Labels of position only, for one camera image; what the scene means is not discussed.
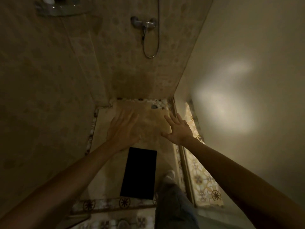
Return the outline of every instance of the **floor drain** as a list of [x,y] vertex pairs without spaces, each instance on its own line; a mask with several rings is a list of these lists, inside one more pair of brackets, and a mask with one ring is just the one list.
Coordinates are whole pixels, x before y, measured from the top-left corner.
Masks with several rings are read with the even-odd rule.
[[151,109],[158,109],[158,106],[155,105],[155,104],[152,104],[152,105],[151,105]]

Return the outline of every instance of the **shower floor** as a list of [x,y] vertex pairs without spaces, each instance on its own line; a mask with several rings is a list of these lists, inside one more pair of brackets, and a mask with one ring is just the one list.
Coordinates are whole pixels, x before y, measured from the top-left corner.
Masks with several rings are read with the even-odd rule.
[[[99,109],[90,152],[105,142],[108,127],[116,111],[133,109],[139,113],[139,120],[132,133],[141,136],[140,141],[133,147],[157,151],[155,189],[169,169],[176,172],[176,182],[181,185],[183,177],[179,169],[181,161],[177,147],[160,136],[160,131],[170,132],[170,126],[163,117],[169,115],[169,106],[167,100],[116,100],[111,108]],[[154,200],[120,197],[127,157],[128,149],[117,153],[106,162],[82,194],[80,201],[73,206],[72,214],[155,207],[157,196]]]

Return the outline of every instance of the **pants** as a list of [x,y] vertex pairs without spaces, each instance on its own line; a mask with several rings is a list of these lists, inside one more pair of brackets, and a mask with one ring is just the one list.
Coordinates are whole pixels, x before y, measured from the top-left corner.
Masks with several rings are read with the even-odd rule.
[[174,181],[163,181],[157,193],[155,229],[199,229],[193,204]]

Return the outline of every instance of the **foot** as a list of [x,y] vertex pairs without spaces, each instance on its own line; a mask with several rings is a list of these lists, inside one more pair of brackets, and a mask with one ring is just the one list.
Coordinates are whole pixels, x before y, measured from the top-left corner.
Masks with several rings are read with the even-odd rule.
[[175,183],[175,171],[169,170],[163,178],[164,182]]

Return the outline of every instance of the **blue jeans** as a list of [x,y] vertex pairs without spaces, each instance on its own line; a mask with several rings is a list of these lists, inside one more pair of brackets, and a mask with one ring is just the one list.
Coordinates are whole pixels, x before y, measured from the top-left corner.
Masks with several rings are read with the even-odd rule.
[[199,229],[193,204],[174,182],[158,190],[155,229]]

